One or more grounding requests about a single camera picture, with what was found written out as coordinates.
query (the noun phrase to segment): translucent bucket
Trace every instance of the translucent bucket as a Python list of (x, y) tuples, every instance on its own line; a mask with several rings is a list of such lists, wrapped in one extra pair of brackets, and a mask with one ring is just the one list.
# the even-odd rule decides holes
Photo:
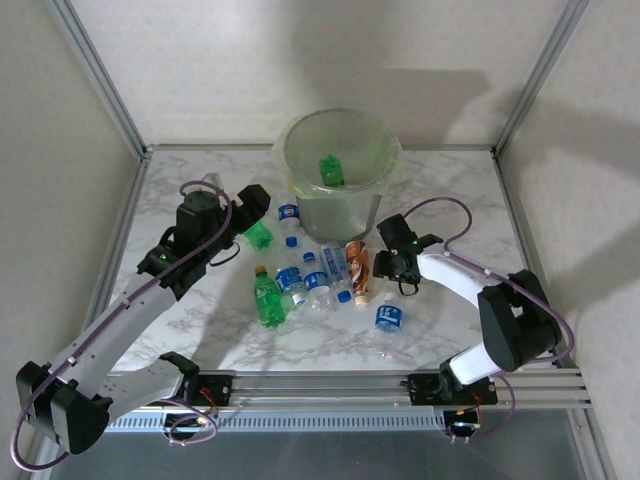
[[(372, 115), (350, 109), (322, 110), (296, 119), (273, 152), (297, 197), (300, 220), (319, 242), (349, 242), (373, 226), (380, 199), (398, 178), (402, 147)], [(325, 187), (318, 163), (333, 155), (346, 185)]]

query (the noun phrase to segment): metal frame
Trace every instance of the metal frame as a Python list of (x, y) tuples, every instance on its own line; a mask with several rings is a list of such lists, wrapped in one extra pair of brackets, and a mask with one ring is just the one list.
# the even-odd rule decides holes
[(498, 156), (504, 153), (509, 143), (511, 143), (511, 140), (513, 140), (516, 131), (520, 128), (520, 125), (522, 125), (524, 118), (531, 109), (531, 105), (533, 105), (534, 100), (538, 96), (538, 92), (540, 92), (556, 60), (567, 44), (571, 33), (573, 33), (588, 3), (589, 0), (568, 0), (565, 5), (496, 143)]
[(133, 123), (127, 107), (120, 98), (71, 2), (69, 0), (45, 0), (45, 3), (58, 21), (60, 29), (67, 37), (85, 73), (124, 135), (129, 147), (137, 157), (142, 158), (146, 150), (144, 140)]
[[(271, 150), (271, 143), (233, 143), (233, 144), (210, 144), (210, 143), (161, 143), (151, 145), (151, 148), (157, 152), (161, 151), (202, 151), (202, 150)], [(493, 148), (491, 145), (484, 144), (443, 144), (443, 145), (403, 145), (402, 148), (408, 151), (456, 151), (456, 152), (489, 152)]]
[(120, 207), (115, 228), (111, 233), (109, 245), (107, 247), (107, 255), (100, 268), (96, 288), (91, 296), (91, 302), (87, 315), (82, 324), (82, 330), (85, 330), (93, 320), (109, 306), (111, 303), (111, 293), (118, 276), (120, 262), (124, 255), (124, 249), (129, 238), (129, 231), (133, 224), (133, 216), (138, 206), (144, 179), (149, 169), (149, 162), (153, 156), (153, 150), (148, 150), (136, 169), (136, 173), (129, 184), (128, 193)]
[[(70, 0), (45, 0), (45, 3), (59, 22), (72, 49), (125, 136), (131, 150), (140, 159), (138, 170), (119, 215), (118, 227), (110, 240), (109, 253), (98, 278), (98, 286), (91, 299), (91, 307), (84, 324), (86, 328), (109, 303), (153, 150), (145, 145)], [(526, 241), (522, 227), (525, 221), (514, 205), (504, 183), (500, 156), (524, 121), (588, 3), (589, 0), (567, 1), (495, 147), (487, 145), (411, 146), (411, 149), (416, 150), (490, 150), (492, 152), (496, 174), (507, 203), (523, 262), (532, 269), (535, 269), (535, 249)], [(268, 149), (271, 145), (158, 145), (155, 148), (158, 150), (253, 150)], [(416, 408), (425, 409), (423, 412), (434, 412), (431, 407), (409, 405), (406, 392), (398, 386), (399, 379), (407, 372), (256, 372), (253, 374), (233, 372), (233, 374), (235, 380), (231, 404), (225, 412), (222, 412), (222, 416), (232, 414), (255, 417), (258, 414), (267, 414), (271, 418), (276, 418), (291, 415), (292, 409), (298, 411), (311, 409), (314, 412), (328, 412), (333, 416), (340, 413), (347, 417), (353, 417), (356, 412), (363, 410), (369, 412), (382, 410), (388, 417), (406, 416), (407, 412), (411, 410), (415, 412)], [(594, 424), (595, 417), (592, 416), (589, 395), (579, 369), (530, 369), (512, 374), (509, 379), (514, 385), (518, 408), (560, 408), (567, 411), (587, 478), (594, 480), (615, 478), (610, 461), (607, 461), (608, 456), (599, 436), (599, 428)], [(509, 408), (508, 392), (498, 383), (496, 386), (499, 404), (486, 408)], [(135, 414), (145, 412), (156, 414), (158, 411), (177, 413), (183, 410), (176, 407), (146, 407), (136, 410)], [(58, 451), (58, 446), (53, 442), (36, 436), (29, 457), (37, 463), (45, 463), (51, 461)], [(34, 475), (23, 473), (20, 478), (45, 480), (49, 475), (50, 471)]]

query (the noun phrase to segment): blue bottle label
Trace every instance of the blue bottle label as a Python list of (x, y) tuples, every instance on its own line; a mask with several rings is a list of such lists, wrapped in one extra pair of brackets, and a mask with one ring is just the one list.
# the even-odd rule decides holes
[(332, 276), (344, 275), (348, 271), (347, 260), (342, 252), (336, 250), (335, 248), (322, 249), (324, 266)]
[(304, 284), (307, 287), (307, 291), (311, 291), (318, 287), (327, 287), (329, 289), (329, 279), (324, 272), (313, 272), (304, 277)]
[(278, 208), (278, 216), (280, 220), (285, 218), (300, 218), (300, 212), (298, 211), (297, 205), (287, 203)]
[(285, 268), (276, 275), (276, 283), (283, 293), (291, 285), (298, 282), (302, 282), (302, 275), (300, 275), (300, 269), (298, 267)]
[(400, 330), (402, 328), (402, 310), (391, 305), (378, 307), (376, 327), (387, 331)]

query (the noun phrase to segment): marble surface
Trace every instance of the marble surface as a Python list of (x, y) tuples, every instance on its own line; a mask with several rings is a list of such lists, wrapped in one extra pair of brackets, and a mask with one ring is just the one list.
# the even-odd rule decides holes
[[(522, 260), (493, 162), (488, 152), (405, 152), (405, 180), (382, 199), (377, 221), (405, 212), (434, 195), (451, 195), (471, 208), (471, 231), (454, 249), (494, 268), (515, 271)], [(268, 151), (160, 151), (153, 155), (118, 274), (115, 292), (122, 290), (136, 265), (175, 223), (181, 202), (179, 186), (218, 172), (230, 194), (249, 183), (261, 183), (274, 195), (265, 223), (277, 229), (275, 210), (285, 198), (284, 177)], [(409, 217), (419, 235), (447, 238), (464, 225), (458, 206), (435, 203)], [(481, 340), (478, 312), (453, 292), (423, 281), (420, 293), (402, 298), (402, 333), (380, 355), (374, 334), (376, 307), (396, 284), (372, 279), (369, 306), (350, 302), (328, 318), (300, 315), (277, 329), (263, 328), (252, 295), (253, 269), (265, 264), (275, 271), (273, 255), (254, 251), (243, 236), (240, 255), (209, 269), (170, 310), (150, 325), (117, 363), (116, 371), (142, 368), (159, 355), (175, 350), (204, 370), (319, 371), (404, 370), (436, 367), (449, 356)], [(365, 238), (371, 257), (383, 247), (374, 230)], [(222, 252), (216, 260), (224, 258)]]

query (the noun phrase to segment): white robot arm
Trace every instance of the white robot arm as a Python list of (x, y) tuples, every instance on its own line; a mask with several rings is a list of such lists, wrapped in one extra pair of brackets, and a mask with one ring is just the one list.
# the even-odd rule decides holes
[[(199, 181), (183, 188), (191, 184), (220, 191)], [(145, 328), (205, 275), (211, 259), (230, 248), (234, 237), (269, 208), (270, 197), (260, 185), (249, 185), (238, 197), (242, 205), (225, 196), (228, 205), (223, 208), (218, 196), (209, 191), (185, 194), (176, 225), (147, 253), (138, 273), (111, 306), (51, 363), (28, 362), (22, 367), (16, 382), (27, 423), (66, 452), (77, 454), (124, 413), (169, 397), (187, 402), (194, 398), (199, 368), (174, 352), (147, 368), (115, 379), (107, 376)]]
[[(509, 285), (496, 280), (489, 270), (480, 273), (475, 265), (447, 251), (434, 235), (418, 238), (400, 214), (378, 225), (387, 246), (376, 255), (373, 276), (387, 277), (402, 285), (421, 279), (437, 282), (478, 309), (483, 341), (440, 365), (440, 395), (451, 401), (490, 375), (512, 372), (540, 354), (553, 349), (562, 339), (557, 322), (543, 309), (519, 295)], [(522, 270), (501, 275), (517, 283), (536, 298), (546, 297), (536, 276)]]

